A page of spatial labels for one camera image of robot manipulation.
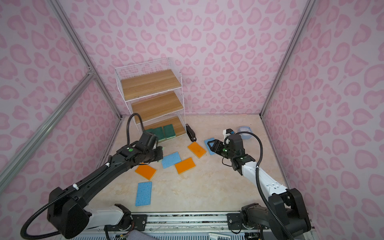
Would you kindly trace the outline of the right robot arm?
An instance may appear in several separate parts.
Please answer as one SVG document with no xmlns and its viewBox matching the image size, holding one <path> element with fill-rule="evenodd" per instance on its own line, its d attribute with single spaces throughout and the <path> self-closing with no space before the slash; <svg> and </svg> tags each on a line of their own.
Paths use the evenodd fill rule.
<svg viewBox="0 0 384 240">
<path fill-rule="evenodd" d="M 207 145 L 211 152 L 231 161 L 231 167 L 256 187 L 264 203 L 243 206 L 239 213 L 228 214 L 227 223 L 233 234 L 244 229 L 258 229 L 263 239 L 264 229 L 269 229 L 277 240 L 293 240 L 312 229 L 303 196 L 296 188 L 289 189 L 273 179 L 261 168 L 264 148 L 261 139 L 248 132 L 259 143 L 260 155 L 255 160 L 246 153 L 242 136 L 245 132 L 225 131 L 223 141 L 214 139 Z"/>
</svg>

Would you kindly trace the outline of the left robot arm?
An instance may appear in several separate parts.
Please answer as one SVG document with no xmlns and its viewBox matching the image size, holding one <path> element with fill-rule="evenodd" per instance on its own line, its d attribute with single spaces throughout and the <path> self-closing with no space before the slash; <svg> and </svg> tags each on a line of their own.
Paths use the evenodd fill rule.
<svg viewBox="0 0 384 240">
<path fill-rule="evenodd" d="M 122 204 L 115 204 L 101 210 L 87 210 L 89 202 L 108 184 L 133 167 L 147 165 L 163 159 L 163 148 L 159 146 L 159 137 L 143 130 L 139 140 L 130 142 L 108 157 L 107 162 L 79 182 L 62 189 L 57 187 L 49 194 L 49 202 L 37 210 L 24 223 L 20 235 L 25 240 L 41 240 L 61 235 L 72 239 L 84 230 L 104 227 L 132 231 L 135 220 L 131 211 Z M 47 212 L 47 220 L 56 231 L 42 235 L 28 233 L 33 221 Z"/>
</svg>

